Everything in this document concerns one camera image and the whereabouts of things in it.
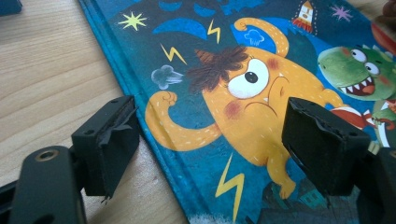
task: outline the monster hair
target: monster hair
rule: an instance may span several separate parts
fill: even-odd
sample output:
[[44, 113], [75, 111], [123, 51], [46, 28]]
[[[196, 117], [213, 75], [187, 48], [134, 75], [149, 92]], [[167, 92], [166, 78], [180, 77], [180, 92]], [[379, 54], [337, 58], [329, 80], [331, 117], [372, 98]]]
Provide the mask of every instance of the monster hair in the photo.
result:
[[236, 71], [242, 68], [241, 62], [248, 55], [245, 47], [225, 49], [219, 54], [196, 50], [195, 53], [201, 61], [202, 66], [192, 68], [187, 76], [192, 79], [190, 91], [213, 91], [219, 84], [220, 79], [230, 81], [228, 71]]

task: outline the pink star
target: pink star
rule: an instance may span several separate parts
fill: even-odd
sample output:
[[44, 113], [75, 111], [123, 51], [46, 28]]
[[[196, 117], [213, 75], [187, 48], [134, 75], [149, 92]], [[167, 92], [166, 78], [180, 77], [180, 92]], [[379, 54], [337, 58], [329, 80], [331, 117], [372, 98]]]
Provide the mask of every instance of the pink star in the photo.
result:
[[349, 10], [344, 9], [344, 7], [331, 7], [331, 9], [334, 11], [332, 14], [333, 17], [338, 17], [337, 19], [340, 21], [341, 19], [344, 19], [346, 21], [350, 21], [352, 16], [349, 14]]

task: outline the screw hole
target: screw hole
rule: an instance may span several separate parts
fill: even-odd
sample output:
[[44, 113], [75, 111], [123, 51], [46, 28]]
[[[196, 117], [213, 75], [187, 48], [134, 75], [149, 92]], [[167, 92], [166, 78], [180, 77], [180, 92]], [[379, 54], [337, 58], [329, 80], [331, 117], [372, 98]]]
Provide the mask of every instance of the screw hole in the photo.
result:
[[92, 133], [94, 133], [95, 131], [94, 130], [88, 130], [88, 131], [86, 131], [86, 132], [84, 132], [84, 134], [92, 134]]
[[34, 224], [50, 224], [53, 223], [53, 220], [55, 220], [55, 217], [53, 215], [44, 215], [40, 218], [38, 218]]
[[59, 154], [59, 151], [54, 150], [54, 149], [43, 151], [35, 157], [35, 160], [36, 161], [50, 161], [53, 158], [57, 157], [58, 154]]

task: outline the children's book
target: children's book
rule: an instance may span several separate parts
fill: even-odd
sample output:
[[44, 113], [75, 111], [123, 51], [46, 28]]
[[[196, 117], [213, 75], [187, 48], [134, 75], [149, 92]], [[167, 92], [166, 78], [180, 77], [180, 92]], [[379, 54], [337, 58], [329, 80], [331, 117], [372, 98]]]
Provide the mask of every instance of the children's book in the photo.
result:
[[293, 96], [396, 146], [396, 64], [356, 8], [79, 1], [189, 222], [358, 223], [357, 193], [321, 195], [281, 141]]

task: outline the yellow lightning bolt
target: yellow lightning bolt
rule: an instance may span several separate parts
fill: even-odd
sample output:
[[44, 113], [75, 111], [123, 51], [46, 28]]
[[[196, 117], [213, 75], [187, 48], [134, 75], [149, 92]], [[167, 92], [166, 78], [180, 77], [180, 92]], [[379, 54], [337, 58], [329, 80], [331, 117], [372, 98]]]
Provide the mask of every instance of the yellow lightning bolt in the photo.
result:
[[220, 33], [221, 33], [221, 29], [219, 27], [212, 29], [212, 25], [213, 25], [213, 20], [212, 22], [210, 22], [209, 25], [209, 29], [207, 29], [207, 34], [208, 35], [213, 35], [214, 33], [217, 33], [218, 35], [218, 43], [220, 42]]
[[183, 57], [181, 57], [180, 53], [177, 51], [177, 49], [175, 49], [174, 47], [172, 47], [169, 50], [169, 53], [166, 51], [166, 49], [163, 47], [163, 45], [161, 45], [161, 47], [163, 48], [163, 52], [165, 53], [166, 57], [169, 59], [170, 62], [172, 62], [173, 57], [175, 56], [175, 54], [177, 55], [177, 57], [184, 63], [187, 64], [186, 61], [184, 61]]
[[244, 190], [245, 175], [239, 174], [234, 176], [231, 180], [224, 182], [225, 176], [228, 173], [228, 168], [230, 168], [232, 158], [233, 154], [231, 155], [230, 159], [228, 159], [227, 165], [225, 166], [223, 174], [221, 175], [218, 189], [216, 190], [216, 198], [233, 187], [236, 187], [235, 200], [233, 201], [233, 222], [235, 222], [236, 215], [238, 214], [239, 203], [241, 202], [242, 191]]

